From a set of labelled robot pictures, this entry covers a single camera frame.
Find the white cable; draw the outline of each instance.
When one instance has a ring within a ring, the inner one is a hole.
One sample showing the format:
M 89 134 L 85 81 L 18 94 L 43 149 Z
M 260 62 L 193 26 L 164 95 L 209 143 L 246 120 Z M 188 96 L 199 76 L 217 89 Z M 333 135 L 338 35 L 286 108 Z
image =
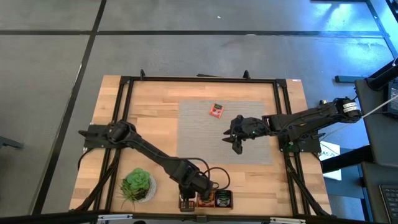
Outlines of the white cable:
M 371 110 L 370 112 L 368 112 L 367 114 L 365 114 L 364 116 L 362 116 L 362 119 L 365 118 L 365 117 L 367 117 L 367 116 L 369 116 L 371 113 L 375 112 L 376 110 L 378 110 L 378 109 L 381 108 L 382 106 L 384 106 L 384 105 L 390 103 L 391 101 L 393 101 L 393 100 L 396 99 L 396 98 L 398 98 L 398 95 L 394 96 L 394 97 L 391 98 L 390 100 L 387 100 L 386 102 L 382 103 L 382 104 L 379 105 L 378 107 L 374 108 L 373 110 Z M 338 129 L 336 129 L 336 130 L 330 132 L 330 133 L 327 134 L 325 137 L 323 137 L 323 138 L 321 139 L 321 141 L 323 141 L 323 140 L 324 140 L 326 137 L 328 137 L 329 135 L 331 135 L 331 134 L 333 134 L 333 133 L 335 133 L 335 132 L 337 132 L 337 131 L 340 131 L 341 129 L 343 129 L 343 128 L 349 126 L 350 124 L 346 124 L 346 125 L 344 125 L 343 127 L 340 127 L 340 128 L 338 128 Z
M 398 57 L 396 57 L 396 58 L 394 59 L 394 61 L 392 62 L 392 66 L 393 66 L 393 67 L 397 65 L 397 64 L 396 64 L 397 59 L 398 59 Z

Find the potted plant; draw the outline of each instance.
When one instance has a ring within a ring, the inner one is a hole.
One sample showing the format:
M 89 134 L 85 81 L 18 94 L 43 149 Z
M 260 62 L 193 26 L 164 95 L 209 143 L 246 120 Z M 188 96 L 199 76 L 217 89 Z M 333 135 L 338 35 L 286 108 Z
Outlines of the potted plant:
M 148 172 L 136 168 L 123 179 L 120 189 L 126 200 L 147 202 L 155 195 L 156 182 Z

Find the desk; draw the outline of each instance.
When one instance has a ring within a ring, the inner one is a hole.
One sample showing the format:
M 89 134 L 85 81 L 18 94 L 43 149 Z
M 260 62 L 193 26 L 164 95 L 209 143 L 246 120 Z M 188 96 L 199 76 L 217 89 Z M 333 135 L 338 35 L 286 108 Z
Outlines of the desk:
M 379 185 L 398 185 L 398 169 L 368 162 L 361 163 L 361 167 L 373 220 L 380 223 L 389 223 Z
M 108 124 L 111 121 L 120 76 L 105 76 L 99 91 L 92 122 Z M 293 113 L 307 109 L 300 80 L 287 80 Z M 282 111 L 285 111 L 282 90 Z M 180 100 L 262 101 L 264 114 L 276 114 L 272 85 L 264 83 L 212 83 L 212 82 L 142 82 L 135 81 L 127 121 L 136 125 L 137 132 L 170 156 L 177 156 L 178 103 Z M 212 215 L 277 215 L 292 216 L 287 176 L 283 155 L 276 137 L 270 138 L 273 165 L 209 164 L 225 168 L 231 176 L 229 190 L 234 193 L 234 208 L 201 208 L 195 213 Z M 305 183 L 317 202 L 331 212 L 320 163 L 313 155 L 301 153 Z M 70 208 L 79 206 L 93 190 L 100 176 L 104 149 L 94 149 L 82 160 L 73 191 Z M 119 189 L 121 181 L 136 167 L 151 173 L 157 181 L 157 192 L 146 203 L 126 202 Z M 205 166 L 198 164 L 201 170 Z M 211 178 L 220 186 L 226 184 L 221 171 L 211 172 Z M 112 212 L 179 214 L 178 185 L 170 180 L 163 168 L 139 152 L 123 149 L 117 174 Z M 104 208 L 108 186 L 104 187 L 100 208 Z M 295 189 L 298 208 L 303 213 L 298 187 Z
M 356 80 L 355 87 L 363 113 L 366 114 L 384 103 L 383 91 L 371 90 L 366 80 Z M 379 165 L 398 167 L 398 150 L 396 150 L 398 120 L 383 114 L 372 114 L 364 118 L 364 123 L 374 162 Z
M 368 87 L 366 80 L 356 80 L 355 87 L 364 114 L 384 103 L 383 91 L 373 91 Z M 382 108 L 364 118 L 370 145 L 322 161 L 324 173 L 361 162 L 398 167 L 398 120 L 378 114 L 380 112 Z

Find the succulent plant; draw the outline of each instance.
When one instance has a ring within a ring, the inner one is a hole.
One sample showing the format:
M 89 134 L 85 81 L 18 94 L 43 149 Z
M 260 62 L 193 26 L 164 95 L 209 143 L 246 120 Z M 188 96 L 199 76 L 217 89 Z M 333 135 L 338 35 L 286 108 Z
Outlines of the succulent plant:
M 123 179 L 122 186 L 120 186 L 126 200 L 134 202 L 144 198 L 149 190 L 149 180 L 150 175 L 148 172 L 140 168 L 134 169 Z
M 141 168 L 134 169 L 131 174 L 126 177 L 127 182 L 130 184 L 130 188 L 133 191 L 148 190 L 149 189 L 149 173 L 142 170 Z

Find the black stand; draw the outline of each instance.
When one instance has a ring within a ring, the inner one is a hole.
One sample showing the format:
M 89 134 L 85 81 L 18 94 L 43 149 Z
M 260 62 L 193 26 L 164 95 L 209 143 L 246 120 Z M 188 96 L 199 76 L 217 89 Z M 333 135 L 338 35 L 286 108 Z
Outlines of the black stand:
M 14 148 L 17 148 L 17 149 L 22 149 L 24 147 L 24 144 L 0 136 L 0 149 L 3 146 L 11 146 L 11 147 L 14 147 Z
M 325 159 L 321 162 L 322 172 L 325 174 L 344 167 L 357 165 L 361 162 L 373 162 L 372 150 L 369 145 L 344 153 L 340 156 Z
M 384 85 L 398 77 L 398 66 L 396 65 L 397 59 L 388 63 L 386 66 L 378 70 L 375 74 L 371 75 L 369 77 L 371 79 L 366 79 L 368 87 L 370 89 L 374 91 L 380 91 L 383 89 Z
M 347 75 L 337 75 L 337 76 L 335 76 L 335 82 L 337 82 L 337 83 L 354 83 L 355 80 L 358 80 L 358 79 L 377 78 L 378 76 L 382 75 L 383 73 L 385 73 L 388 70 L 390 70 L 390 72 L 393 72 L 393 70 L 394 70 L 394 73 L 397 73 L 398 66 L 395 66 L 395 63 L 398 63 L 397 59 L 392 60 L 387 65 L 380 68 L 377 72 L 373 73 L 369 77 L 354 77 L 354 76 L 347 76 Z

